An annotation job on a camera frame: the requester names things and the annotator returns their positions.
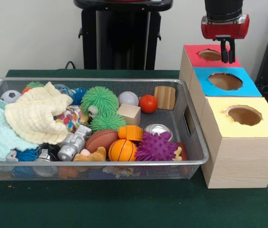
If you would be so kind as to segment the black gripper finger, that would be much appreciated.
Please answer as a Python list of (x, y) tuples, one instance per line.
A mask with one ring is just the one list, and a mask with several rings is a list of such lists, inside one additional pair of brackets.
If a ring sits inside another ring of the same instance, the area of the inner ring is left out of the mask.
[(228, 50), (226, 49), (226, 40), (222, 39), (220, 41), (220, 48), (221, 48), (221, 61), (223, 63), (228, 63)]
[(229, 49), (229, 63), (233, 64), (235, 62), (235, 41), (234, 39), (228, 39), (230, 49)]

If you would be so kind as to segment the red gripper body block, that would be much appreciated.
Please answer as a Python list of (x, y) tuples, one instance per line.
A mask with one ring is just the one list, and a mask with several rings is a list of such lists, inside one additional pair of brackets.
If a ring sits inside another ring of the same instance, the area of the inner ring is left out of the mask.
[(249, 22), (249, 14), (241, 14), (236, 19), (225, 22), (214, 22), (208, 20), (207, 16), (203, 16), (201, 19), (201, 32), (205, 39), (244, 39), (248, 33)]

